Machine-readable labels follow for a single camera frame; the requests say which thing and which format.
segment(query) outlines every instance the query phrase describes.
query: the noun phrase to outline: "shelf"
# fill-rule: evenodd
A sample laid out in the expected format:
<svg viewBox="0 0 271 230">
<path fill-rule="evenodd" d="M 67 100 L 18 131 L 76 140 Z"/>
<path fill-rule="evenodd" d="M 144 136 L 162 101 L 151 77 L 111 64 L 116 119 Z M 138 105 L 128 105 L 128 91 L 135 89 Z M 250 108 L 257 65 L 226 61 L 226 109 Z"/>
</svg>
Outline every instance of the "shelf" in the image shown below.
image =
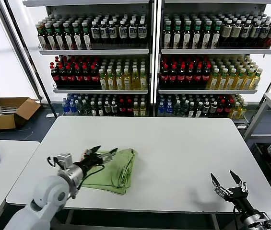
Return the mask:
<svg viewBox="0 0 271 230">
<path fill-rule="evenodd" d="M 145 4 L 149 0 L 24 0 L 26 7 L 36 6 L 71 6 L 71 5 L 105 5 L 105 4 Z"/>
<path fill-rule="evenodd" d="M 165 3 L 249 3 L 271 4 L 271 0 L 165 0 Z"/>
<path fill-rule="evenodd" d="M 55 88 L 54 93 L 104 93 L 104 94 L 147 94 L 148 90 L 59 90 Z"/>
<path fill-rule="evenodd" d="M 146 55 L 149 49 L 40 50 L 41 55 Z"/>
<path fill-rule="evenodd" d="M 270 49 L 161 49 L 162 54 L 271 54 Z"/>
<path fill-rule="evenodd" d="M 236 94 L 256 93 L 255 90 L 159 90 L 159 94 Z"/>
</svg>

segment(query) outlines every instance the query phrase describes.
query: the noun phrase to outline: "folded cloth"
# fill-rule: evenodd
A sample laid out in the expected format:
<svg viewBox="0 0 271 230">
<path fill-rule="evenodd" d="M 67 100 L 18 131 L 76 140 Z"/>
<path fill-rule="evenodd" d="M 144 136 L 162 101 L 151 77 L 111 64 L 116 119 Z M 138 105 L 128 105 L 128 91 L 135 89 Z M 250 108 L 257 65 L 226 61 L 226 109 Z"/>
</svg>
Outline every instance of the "folded cloth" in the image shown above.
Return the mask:
<svg viewBox="0 0 271 230">
<path fill-rule="evenodd" d="M 134 158 L 137 152 L 133 149 L 118 150 L 113 160 L 105 164 L 105 168 L 89 176 L 82 186 L 107 190 L 113 193 L 124 195 L 126 189 L 131 186 L 131 175 Z M 101 167 L 93 167 L 87 175 L 100 170 Z"/>
</svg>

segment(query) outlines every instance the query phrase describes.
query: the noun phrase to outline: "yellow bottle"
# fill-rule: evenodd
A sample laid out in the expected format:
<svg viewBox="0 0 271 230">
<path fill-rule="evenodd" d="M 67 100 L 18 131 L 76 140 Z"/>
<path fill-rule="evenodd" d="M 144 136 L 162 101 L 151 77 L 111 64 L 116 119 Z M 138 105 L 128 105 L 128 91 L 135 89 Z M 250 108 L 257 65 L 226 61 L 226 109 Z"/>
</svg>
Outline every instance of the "yellow bottle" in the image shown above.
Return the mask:
<svg viewBox="0 0 271 230">
<path fill-rule="evenodd" d="M 131 75 L 129 74 L 128 68 L 124 69 L 123 79 L 124 79 L 124 84 L 125 84 L 125 90 L 130 90 L 130 85 L 131 85 L 132 81 L 131 81 Z"/>
<path fill-rule="evenodd" d="M 235 107 L 231 110 L 231 112 L 228 114 L 228 118 L 231 119 L 236 119 L 237 118 L 237 113 L 239 111 L 240 103 L 236 102 Z"/>
<path fill-rule="evenodd" d="M 209 79 L 210 83 L 207 84 L 208 90 L 215 90 L 218 77 L 219 77 L 219 69 L 215 68 L 213 70 L 213 74 L 211 74 L 210 76 L 210 79 Z"/>
<path fill-rule="evenodd" d="M 116 70 L 116 83 L 117 83 L 117 90 L 124 90 L 125 89 L 125 83 L 122 79 L 121 70 Z"/>
<path fill-rule="evenodd" d="M 247 75 L 242 83 L 242 86 L 241 86 L 241 89 L 243 90 L 248 90 L 249 89 L 249 86 L 251 84 L 251 81 L 252 81 L 252 75 L 254 73 L 254 69 L 249 69 L 248 72 L 247 72 Z"/>
<path fill-rule="evenodd" d="M 220 75 L 220 77 L 218 78 L 217 83 L 216 83 L 216 89 L 217 90 L 223 90 L 224 89 L 225 83 L 226 83 L 226 80 L 227 80 L 227 75 L 228 75 L 228 69 L 224 68 L 223 71 L 222 71 L 222 74 Z"/>
<path fill-rule="evenodd" d="M 261 79 L 260 75 L 261 75 L 262 71 L 263 71 L 263 69 L 258 69 L 257 70 L 257 73 L 255 74 L 255 77 L 252 80 L 252 82 L 250 84 L 250 87 L 249 87 L 251 90 L 255 90 L 256 89 L 256 87 L 257 87 L 257 85 L 258 85 L 258 83 L 259 83 L 259 81 Z"/>
<path fill-rule="evenodd" d="M 248 106 L 248 103 L 247 102 L 243 102 L 243 105 L 242 107 L 239 109 L 239 112 L 238 112 L 238 115 L 237 115 L 237 118 L 238 119 L 243 119 L 244 118 L 244 115 L 245 115 L 245 112 L 246 112 L 246 107 Z"/>
<path fill-rule="evenodd" d="M 99 76 L 102 90 L 108 90 L 108 82 L 103 69 L 99 70 Z"/>
<path fill-rule="evenodd" d="M 227 80 L 225 82 L 225 89 L 226 90 L 230 90 L 231 89 L 232 84 L 233 84 L 235 78 L 236 78 L 236 69 L 233 68 L 233 69 L 231 69 L 230 75 L 227 76 Z"/>
<path fill-rule="evenodd" d="M 140 90 L 141 89 L 141 83 L 140 83 L 139 73 L 137 72 L 137 69 L 133 69 L 131 88 L 133 90 Z"/>
<path fill-rule="evenodd" d="M 140 114 L 141 114 L 141 116 L 146 116 L 146 105 L 145 105 L 145 102 L 141 102 Z"/>
<path fill-rule="evenodd" d="M 232 83 L 233 90 L 240 90 L 245 78 L 246 69 L 242 68 L 239 74 L 236 75 L 236 79 Z"/>
<path fill-rule="evenodd" d="M 141 68 L 141 90 L 146 90 L 147 89 L 147 77 L 145 73 L 145 68 Z"/>
</svg>

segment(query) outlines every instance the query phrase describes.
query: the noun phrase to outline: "table leg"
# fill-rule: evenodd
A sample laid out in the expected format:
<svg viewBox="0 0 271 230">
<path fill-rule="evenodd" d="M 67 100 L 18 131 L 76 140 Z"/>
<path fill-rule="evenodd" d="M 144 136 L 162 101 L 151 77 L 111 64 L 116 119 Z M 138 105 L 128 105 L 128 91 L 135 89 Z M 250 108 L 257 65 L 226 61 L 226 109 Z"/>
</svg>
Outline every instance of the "table leg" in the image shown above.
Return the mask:
<svg viewBox="0 0 271 230">
<path fill-rule="evenodd" d="M 253 117 L 250 125 L 248 126 L 245 134 L 244 134 L 244 141 L 247 141 L 251 134 L 253 133 L 253 131 L 255 130 L 255 128 L 257 127 L 257 124 L 260 122 L 260 120 L 262 119 L 265 111 L 269 108 L 269 106 L 267 105 L 266 100 L 261 104 L 260 109 L 257 111 L 257 113 L 255 114 L 255 116 Z"/>
</svg>

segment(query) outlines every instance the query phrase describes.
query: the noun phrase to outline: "metal shelf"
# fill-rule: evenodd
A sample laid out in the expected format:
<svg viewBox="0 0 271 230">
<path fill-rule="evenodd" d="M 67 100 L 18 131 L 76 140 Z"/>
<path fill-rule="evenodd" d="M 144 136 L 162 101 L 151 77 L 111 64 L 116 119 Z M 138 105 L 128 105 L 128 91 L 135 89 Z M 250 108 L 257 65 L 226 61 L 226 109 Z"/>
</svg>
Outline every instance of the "metal shelf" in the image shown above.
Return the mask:
<svg viewBox="0 0 271 230">
<path fill-rule="evenodd" d="M 41 55 L 146 55 L 149 49 L 40 50 Z"/>
<path fill-rule="evenodd" d="M 162 54 L 271 54 L 270 49 L 161 49 Z"/>
<path fill-rule="evenodd" d="M 159 94 L 236 94 L 256 93 L 255 90 L 159 90 Z"/>
<path fill-rule="evenodd" d="M 148 90 L 59 90 L 55 88 L 54 93 L 104 93 L 104 94 L 147 94 Z"/>
<path fill-rule="evenodd" d="M 24 0 L 26 7 L 36 6 L 71 6 L 71 5 L 105 5 L 105 4 L 145 4 L 149 0 Z"/>
</svg>

